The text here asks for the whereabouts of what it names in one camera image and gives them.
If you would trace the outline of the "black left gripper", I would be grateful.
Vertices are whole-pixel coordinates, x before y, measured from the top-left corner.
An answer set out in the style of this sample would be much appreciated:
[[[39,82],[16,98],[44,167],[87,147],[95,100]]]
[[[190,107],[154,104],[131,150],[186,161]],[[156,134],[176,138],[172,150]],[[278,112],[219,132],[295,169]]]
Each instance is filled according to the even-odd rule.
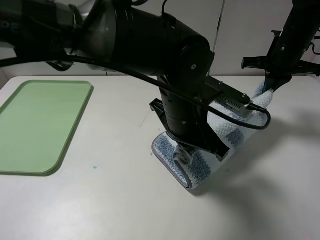
[[[183,99],[155,99],[149,104],[164,126],[169,137],[184,147],[209,152],[219,161],[225,159],[230,148],[226,146],[205,120],[206,110]]]

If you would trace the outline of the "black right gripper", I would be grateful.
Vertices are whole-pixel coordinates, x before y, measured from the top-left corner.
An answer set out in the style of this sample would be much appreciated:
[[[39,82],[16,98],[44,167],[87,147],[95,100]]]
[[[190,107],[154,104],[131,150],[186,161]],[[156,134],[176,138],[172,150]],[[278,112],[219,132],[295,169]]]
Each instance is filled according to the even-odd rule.
[[[294,74],[320,75],[320,65],[301,60],[319,31],[311,29],[284,29],[274,31],[274,39],[266,56],[244,57],[243,69],[264,70],[263,92],[277,91],[288,84]]]

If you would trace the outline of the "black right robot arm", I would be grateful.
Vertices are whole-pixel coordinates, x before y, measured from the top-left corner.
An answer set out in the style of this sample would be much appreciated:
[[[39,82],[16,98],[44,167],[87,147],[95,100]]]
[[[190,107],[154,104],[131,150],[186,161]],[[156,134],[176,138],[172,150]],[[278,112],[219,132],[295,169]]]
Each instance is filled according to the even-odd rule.
[[[294,0],[282,31],[274,39],[266,56],[244,57],[241,67],[265,71],[263,92],[276,91],[293,75],[320,76],[320,65],[302,60],[320,28],[320,2]]]

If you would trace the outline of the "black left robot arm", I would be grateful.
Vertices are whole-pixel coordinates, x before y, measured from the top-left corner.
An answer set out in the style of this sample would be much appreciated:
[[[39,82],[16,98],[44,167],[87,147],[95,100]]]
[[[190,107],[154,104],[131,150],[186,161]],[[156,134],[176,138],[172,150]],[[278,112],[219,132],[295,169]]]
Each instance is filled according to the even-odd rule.
[[[150,108],[171,139],[220,161],[229,152],[207,120],[219,95],[206,85],[214,53],[205,37],[170,14],[139,10],[131,0],[88,0],[80,6],[3,0],[0,44],[16,54],[2,60],[2,67],[45,62],[64,72],[83,63],[150,82],[161,93]]]

